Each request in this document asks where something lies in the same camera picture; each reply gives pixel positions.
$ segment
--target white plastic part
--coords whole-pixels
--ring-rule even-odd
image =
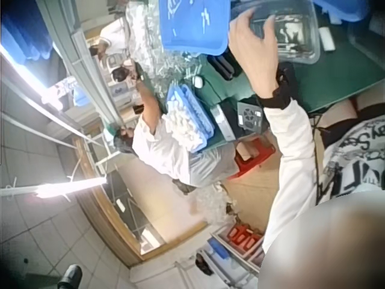
[[[206,18],[205,18],[205,13],[202,12],[201,13],[201,16],[202,16],[202,28],[203,28],[203,33],[205,33],[206,31]]]
[[[207,25],[210,26],[210,15],[207,12],[207,8],[205,8],[205,19],[207,21]]]
[[[329,27],[321,27],[318,30],[319,30],[319,36],[321,37],[322,46],[324,47],[324,51],[336,50],[333,36],[331,36]]]
[[[194,76],[193,78],[193,83],[194,83],[194,86],[197,88],[197,89],[201,89],[203,87],[203,79],[202,77],[196,75]]]

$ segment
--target white cotton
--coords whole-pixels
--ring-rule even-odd
[[[194,151],[203,143],[202,135],[187,107],[178,101],[179,97],[173,98],[167,102],[168,114],[162,117],[166,122],[166,130],[181,146]]]

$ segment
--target blue cloth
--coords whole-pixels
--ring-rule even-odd
[[[19,64],[50,57],[52,39],[35,0],[12,1],[2,8],[1,45]]]

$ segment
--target black printed graphic shirt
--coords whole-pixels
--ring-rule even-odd
[[[322,201],[385,189],[385,115],[352,128],[325,151]]]

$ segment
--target blue plastic bin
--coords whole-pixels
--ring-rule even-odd
[[[368,0],[313,0],[315,4],[327,10],[339,19],[357,22],[369,13]]]
[[[230,258],[230,253],[221,243],[219,243],[217,239],[213,237],[211,239],[208,239],[207,242],[209,243],[211,248],[215,251],[215,253],[217,253],[222,259]]]
[[[230,0],[171,0],[174,16],[168,19],[168,0],[159,0],[159,18],[163,47],[174,51],[221,55],[227,48]],[[201,13],[207,9],[210,25],[203,33]]]
[[[187,85],[183,85],[182,87],[171,86],[168,89],[167,102],[172,100],[174,96],[178,101],[182,102],[187,107],[192,121],[201,133],[203,143],[193,150],[192,153],[198,152],[207,146],[207,141],[214,135],[215,127],[206,114],[206,111],[200,105]]]

